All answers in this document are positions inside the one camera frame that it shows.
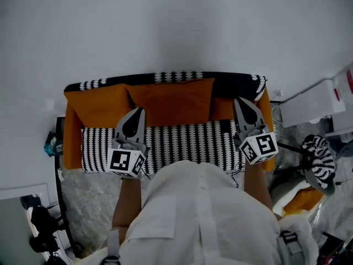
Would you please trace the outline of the black-and-white patterned cloth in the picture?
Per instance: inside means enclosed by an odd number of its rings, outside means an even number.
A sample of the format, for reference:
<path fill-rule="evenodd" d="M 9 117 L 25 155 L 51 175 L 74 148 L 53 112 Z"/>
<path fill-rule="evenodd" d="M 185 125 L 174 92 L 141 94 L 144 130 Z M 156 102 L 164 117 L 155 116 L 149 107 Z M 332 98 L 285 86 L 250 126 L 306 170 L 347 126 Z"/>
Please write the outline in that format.
<path fill-rule="evenodd" d="M 301 145 L 311 158 L 309 170 L 322 189 L 326 189 L 336 175 L 336 157 L 328 141 L 320 135 L 308 135 Z"/>

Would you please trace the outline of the small black bag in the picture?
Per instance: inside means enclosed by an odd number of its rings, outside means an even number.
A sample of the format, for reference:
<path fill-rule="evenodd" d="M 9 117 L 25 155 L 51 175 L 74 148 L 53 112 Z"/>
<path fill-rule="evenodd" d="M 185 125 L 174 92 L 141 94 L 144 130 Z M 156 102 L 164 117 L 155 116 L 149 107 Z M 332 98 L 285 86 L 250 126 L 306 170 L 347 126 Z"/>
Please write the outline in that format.
<path fill-rule="evenodd" d="M 20 202 L 25 210 L 36 206 L 41 206 L 41 199 L 39 197 L 33 196 L 32 194 L 20 197 Z"/>

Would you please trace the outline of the orange fabric bundle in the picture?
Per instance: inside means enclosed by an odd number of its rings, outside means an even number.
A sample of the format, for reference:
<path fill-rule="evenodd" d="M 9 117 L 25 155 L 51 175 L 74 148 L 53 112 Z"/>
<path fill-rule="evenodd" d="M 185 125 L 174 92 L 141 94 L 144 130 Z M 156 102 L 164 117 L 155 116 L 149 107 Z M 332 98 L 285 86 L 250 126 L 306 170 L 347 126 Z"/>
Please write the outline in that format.
<path fill-rule="evenodd" d="M 311 211 L 324 197 L 324 194 L 313 187 L 302 189 L 284 207 L 286 215 L 301 214 L 304 210 Z"/>

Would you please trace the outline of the white appliance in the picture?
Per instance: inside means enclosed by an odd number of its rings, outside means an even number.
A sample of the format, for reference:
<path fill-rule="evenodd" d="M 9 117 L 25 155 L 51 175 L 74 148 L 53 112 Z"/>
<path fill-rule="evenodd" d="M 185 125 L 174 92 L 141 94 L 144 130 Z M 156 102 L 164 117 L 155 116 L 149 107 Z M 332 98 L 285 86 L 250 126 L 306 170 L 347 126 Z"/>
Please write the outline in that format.
<path fill-rule="evenodd" d="M 285 128 L 320 120 L 344 111 L 344 101 L 339 97 L 334 81 L 328 79 L 280 106 L 282 124 Z"/>

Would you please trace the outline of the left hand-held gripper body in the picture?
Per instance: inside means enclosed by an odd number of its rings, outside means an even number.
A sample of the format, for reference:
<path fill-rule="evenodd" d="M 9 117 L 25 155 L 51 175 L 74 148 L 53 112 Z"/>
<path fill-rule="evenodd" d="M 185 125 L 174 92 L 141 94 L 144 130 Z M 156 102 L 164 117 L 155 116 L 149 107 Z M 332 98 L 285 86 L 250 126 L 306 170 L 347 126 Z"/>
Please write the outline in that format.
<path fill-rule="evenodd" d="M 113 139 L 108 148 L 106 170 L 122 178 L 141 178 L 149 150 L 144 143 Z"/>

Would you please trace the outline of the grey white cushion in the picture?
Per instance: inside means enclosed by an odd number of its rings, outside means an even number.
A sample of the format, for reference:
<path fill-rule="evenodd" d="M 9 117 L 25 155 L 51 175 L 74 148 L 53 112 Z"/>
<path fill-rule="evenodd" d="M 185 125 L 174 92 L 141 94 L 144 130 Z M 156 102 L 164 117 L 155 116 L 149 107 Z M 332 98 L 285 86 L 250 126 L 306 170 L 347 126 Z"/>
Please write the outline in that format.
<path fill-rule="evenodd" d="M 293 179 L 278 185 L 271 192 L 272 210 L 275 214 L 284 217 L 284 207 L 303 189 L 310 185 L 305 179 Z"/>

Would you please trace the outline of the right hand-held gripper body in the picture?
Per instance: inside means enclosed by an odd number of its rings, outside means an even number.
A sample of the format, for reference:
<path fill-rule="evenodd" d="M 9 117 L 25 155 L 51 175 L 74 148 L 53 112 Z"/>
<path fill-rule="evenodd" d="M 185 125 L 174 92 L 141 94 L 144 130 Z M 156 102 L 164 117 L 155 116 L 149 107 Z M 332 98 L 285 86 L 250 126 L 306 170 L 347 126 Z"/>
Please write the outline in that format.
<path fill-rule="evenodd" d="M 265 162 L 278 153 L 274 132 L 261 125 L 251 132 L 237 132 L 233 136 L 237 151 L 241 151 L 250 165 Z"/>

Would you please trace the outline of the orange sofa with striped cover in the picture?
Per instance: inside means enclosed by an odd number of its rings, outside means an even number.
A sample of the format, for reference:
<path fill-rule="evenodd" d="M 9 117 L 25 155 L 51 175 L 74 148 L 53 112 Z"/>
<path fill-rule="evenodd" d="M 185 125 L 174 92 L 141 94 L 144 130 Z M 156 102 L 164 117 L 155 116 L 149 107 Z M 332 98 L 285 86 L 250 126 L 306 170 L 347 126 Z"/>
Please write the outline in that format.
<path fill-rule="evenodd" d="M 139 75 L 101 78 L 68 85 L 64 92 L 87 91 L 125 84 L 127 86 L 157 83 L 178 83 L 213 78 L 213 97 L 242 97 L 258 102 L 266 88 L 266 77 L 229 72 L 157 72 Z M 82 171 L 106 172 L 108 148 L 115 137 L 115 128 L 81 128 Z M 237 151 L 233 136 L 237 131 L 234 120 L 214 120 L 203 124 L 147 126 L 145 143 L 150 148 L 143 170 L 155 174 L 164 166 L 189 160 L 212 163 L 228 172 L 239 172 L 245 165 L 244 155 Z"/>

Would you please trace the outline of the black metal chair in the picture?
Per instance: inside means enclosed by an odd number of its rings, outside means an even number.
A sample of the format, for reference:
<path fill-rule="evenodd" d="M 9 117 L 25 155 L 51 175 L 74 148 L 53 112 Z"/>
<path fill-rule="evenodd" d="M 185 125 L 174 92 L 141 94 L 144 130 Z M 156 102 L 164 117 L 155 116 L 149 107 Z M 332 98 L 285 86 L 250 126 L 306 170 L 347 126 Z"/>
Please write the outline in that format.
<path fill-rule="evenodd" d="M 316 176 L 314 175 L 314 172 L 312 171 L 313 168 L 313 161 L 314 161 L 314 152 L 306 151 L 303 150 L 302 148 L 298 147 L 293 147 L 290 145 L 286 145 L 283 143 L 278 142 L 277 145 L 279 147 L 285 148 L 287 150 L 296 152 L 301 155 L 301 163 L 298 166 L 294 167 L 288 167 L 288 168 L 282 168 L 282 169 L 276 169 L 274 170 L 274 174 L 284 174 L 284 173 L 289 173 L 289 172 L 296 172 L 300 174 L 302 177 L 306 179 L 306 182 L 316 190 L 320 191 L 327 197 L 333 195 L 335 193 L 335 184 L 333 182 L 333 179 L 330 180 L 330 182 L 327 183 L 327 187 L 323 188 L 319 185 L 319 183 L 316 180 Z"/>

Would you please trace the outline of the person's left forearm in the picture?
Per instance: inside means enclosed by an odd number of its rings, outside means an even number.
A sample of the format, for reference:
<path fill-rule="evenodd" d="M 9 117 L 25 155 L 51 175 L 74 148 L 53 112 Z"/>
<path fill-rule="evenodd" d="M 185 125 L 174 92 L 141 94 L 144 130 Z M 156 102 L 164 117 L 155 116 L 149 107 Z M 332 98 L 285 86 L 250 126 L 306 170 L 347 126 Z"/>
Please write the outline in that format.
<path fill-rule="evenodd" d="M 123 179 L 113 214 L 112 228 L 128 228 L 141 211 L 141 182 Z"/>

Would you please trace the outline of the teal box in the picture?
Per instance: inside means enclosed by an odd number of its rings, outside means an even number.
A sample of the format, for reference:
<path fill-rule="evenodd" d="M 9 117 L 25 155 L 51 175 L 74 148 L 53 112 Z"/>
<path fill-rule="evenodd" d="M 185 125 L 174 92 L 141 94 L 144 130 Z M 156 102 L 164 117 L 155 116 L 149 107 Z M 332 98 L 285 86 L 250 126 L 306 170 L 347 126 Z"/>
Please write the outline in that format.
<path fill-rule="evenodd" d="M 63 137 L 50 131 L 44 144 L 44 151 L 49 157 L 63 155 Z"/>

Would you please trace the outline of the person's white shirt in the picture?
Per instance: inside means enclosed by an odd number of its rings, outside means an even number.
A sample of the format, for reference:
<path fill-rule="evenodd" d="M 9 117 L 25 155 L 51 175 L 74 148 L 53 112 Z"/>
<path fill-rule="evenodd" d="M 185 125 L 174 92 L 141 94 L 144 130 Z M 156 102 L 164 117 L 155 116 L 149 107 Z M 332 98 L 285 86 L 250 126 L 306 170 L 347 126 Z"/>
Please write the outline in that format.
<path fill-rule="evenodd" d="M 217 166 L 180 161 L 150 181 L 121 265 L 317 265 L 308 220 L 278 217 Z"/>

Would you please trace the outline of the person's right forearm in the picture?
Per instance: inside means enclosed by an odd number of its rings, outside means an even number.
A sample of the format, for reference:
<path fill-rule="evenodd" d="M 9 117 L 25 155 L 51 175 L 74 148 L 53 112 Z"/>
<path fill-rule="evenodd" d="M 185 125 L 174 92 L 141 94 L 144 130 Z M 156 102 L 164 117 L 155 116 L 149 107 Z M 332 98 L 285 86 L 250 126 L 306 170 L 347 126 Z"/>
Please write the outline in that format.
<path fill-rule="evenodd" d="M 245 164 L 244 191 L 264 206 L 272 210 L 272 201 L 268 191 L 261 164 Z"/>

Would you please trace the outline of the white red plastic bag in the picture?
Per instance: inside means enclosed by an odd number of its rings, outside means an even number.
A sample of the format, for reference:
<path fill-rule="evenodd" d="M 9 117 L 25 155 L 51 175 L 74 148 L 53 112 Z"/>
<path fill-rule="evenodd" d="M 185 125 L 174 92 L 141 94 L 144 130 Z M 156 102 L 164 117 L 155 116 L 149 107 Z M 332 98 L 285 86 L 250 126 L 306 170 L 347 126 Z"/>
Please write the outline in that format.
<path fill-rule="evenodd" d="M 353 106 L 353 65 L 337 73 L 333 81 L 339 98 L 344 101 L 345 105 Z"/>

